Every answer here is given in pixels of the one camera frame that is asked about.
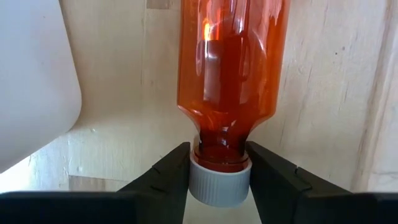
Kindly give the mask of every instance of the bottle cap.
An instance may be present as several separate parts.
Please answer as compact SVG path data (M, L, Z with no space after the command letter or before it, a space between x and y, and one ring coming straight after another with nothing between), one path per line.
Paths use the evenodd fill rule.
M199 165L190 154L189 191L200 202L214 207L238 207L248 196L252 162L239 172L225 173Z

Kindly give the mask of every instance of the orange bottle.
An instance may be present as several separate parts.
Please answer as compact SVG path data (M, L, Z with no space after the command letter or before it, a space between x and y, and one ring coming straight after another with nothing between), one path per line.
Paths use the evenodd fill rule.
M181 0L178 107L196 124L197 165L248 166L250 131L275 113L290 0Z

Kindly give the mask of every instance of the white plastic object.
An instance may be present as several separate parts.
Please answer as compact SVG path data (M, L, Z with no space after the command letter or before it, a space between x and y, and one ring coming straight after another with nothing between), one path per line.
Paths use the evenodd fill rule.
M234 173L224 173L202 167L194 160L193 151L190 154L189 191L197 200L207 205L222 208L240 206L249 192L250 170L248 166Z
M80 108L59 1L0 1L0 173L68 131Z

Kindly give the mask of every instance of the upside-down bottle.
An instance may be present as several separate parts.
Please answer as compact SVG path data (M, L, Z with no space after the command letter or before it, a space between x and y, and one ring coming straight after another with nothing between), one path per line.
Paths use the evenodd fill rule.
M250 131L275 113L290 0L181 0L178 107L199 131L190 191L235 207L247 197Z

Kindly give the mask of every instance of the beige wall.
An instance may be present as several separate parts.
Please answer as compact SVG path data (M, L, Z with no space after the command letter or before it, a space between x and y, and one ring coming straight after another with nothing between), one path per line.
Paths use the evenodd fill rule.
M34 154L61 150L44 174L130 181L193 139L176 106L179 2L60 1L83 107ZM346 189L397 190L397 12L395 0L292 1L277 113L250 139ZM226 219L258 223L252 198L234 210L188 199L187 223Z

